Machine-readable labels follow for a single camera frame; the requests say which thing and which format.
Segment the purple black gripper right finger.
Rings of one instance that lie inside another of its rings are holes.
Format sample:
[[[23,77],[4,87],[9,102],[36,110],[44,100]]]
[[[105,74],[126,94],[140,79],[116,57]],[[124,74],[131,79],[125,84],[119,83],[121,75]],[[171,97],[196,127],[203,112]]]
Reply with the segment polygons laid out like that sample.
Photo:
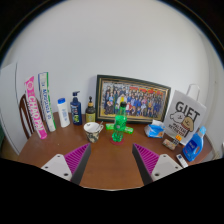
[[[182,169],[182,167],[167,154],[158,155],[136,143],[133,144],[132,154],[136,160],[144,185]]]

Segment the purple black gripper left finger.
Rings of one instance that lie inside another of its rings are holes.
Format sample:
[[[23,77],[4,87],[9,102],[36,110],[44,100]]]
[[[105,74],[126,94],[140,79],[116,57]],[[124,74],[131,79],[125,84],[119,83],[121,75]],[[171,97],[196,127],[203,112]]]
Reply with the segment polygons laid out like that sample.
[[[91,144],[88,143],[66,155],[56,154],[42,166],[42,169],[79,185],[90,154]]]

